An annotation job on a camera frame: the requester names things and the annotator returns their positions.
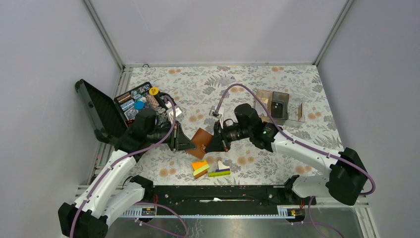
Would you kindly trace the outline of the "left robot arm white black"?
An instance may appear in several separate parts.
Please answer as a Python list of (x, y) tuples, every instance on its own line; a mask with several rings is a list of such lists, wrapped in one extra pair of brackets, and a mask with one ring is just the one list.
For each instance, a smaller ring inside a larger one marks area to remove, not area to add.
[(141, 156), (167, 144), (173, 151), (185, 151), (196, 146), (187, 139), (187, 146), (179, 140), (185, 138), (177, 117), (178, 106), (166, 111), (168, 120), (158, 125), (156, 111), (145, 108), (138, 111), (132, 124), (118, 139), (105, 168), (92, 184), (72, 204), (63, 203), (58, 210), (62, 234), (68, 238), (104, 238), (110, 226), (137, 202), (152, 201), (153, 182), (134, 176), (128, 186), (117, 195), (112, 192), (123, 177), (139, 162)]

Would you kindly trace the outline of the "brown leather card holder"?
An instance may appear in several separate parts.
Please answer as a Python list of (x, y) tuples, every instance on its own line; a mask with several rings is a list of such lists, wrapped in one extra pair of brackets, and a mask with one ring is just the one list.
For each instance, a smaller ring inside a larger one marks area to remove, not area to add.
[(206, 130), (199, 128), (197, 132), (194, 134), (191, 141), (196, 146), (195, 149), (187, 150), (186, 153), (202, 160), (206, 154), (205, 149), (212, 140), (212, 135), (208, 133)]

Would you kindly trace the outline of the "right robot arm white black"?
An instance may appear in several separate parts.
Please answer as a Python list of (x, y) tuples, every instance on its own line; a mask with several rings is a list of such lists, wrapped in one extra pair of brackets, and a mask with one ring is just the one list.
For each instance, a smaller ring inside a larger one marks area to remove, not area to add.
[(278, 125), (263, 122), (249, 104), (238, 105), (234, 114), (236, 122), (216, 122), (213, 136), (205, 152), (228, 152), (233, 141), (248, 139), (255, 147), (297, 159), (320, 172), (318, 176), (293, 176), (287, 181), (284, 198), (297, 204), (306, 197), (332, 197), (352, 206), (362, 194), (370, 178), (358, 153), (345, 148), (328, 150), (289, 134)]

